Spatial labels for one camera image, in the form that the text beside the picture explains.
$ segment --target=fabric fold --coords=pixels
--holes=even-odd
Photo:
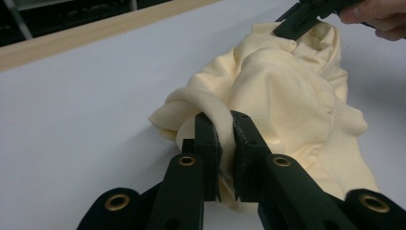
[[[194,137],[194,116],[205,112],[223,148],[222,205],[252,210],[233,198],[234,134],[230,110],[249,115],[274,153],[295,158],[327,193],[344,198],[357,188],[377,191],[359,151],[367,129],[347,105],[337,29],[319,23],[297,41],[272,35],[278,23],[258,24],[236,47],[215,58],[172,92],[149,119],[164,135]]]

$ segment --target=white table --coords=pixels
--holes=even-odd
[[[0,229],[75,229],[102,193],[161,181],[177,149],[147,117],[253,23],[293,3],[224,0],[0,72]],[[327,21],[342,32],[349,103],[370,126],[362,154],[382,193],[406,208],[406,43]],[[261,229],[256,214],[212,203],[204,226]]]

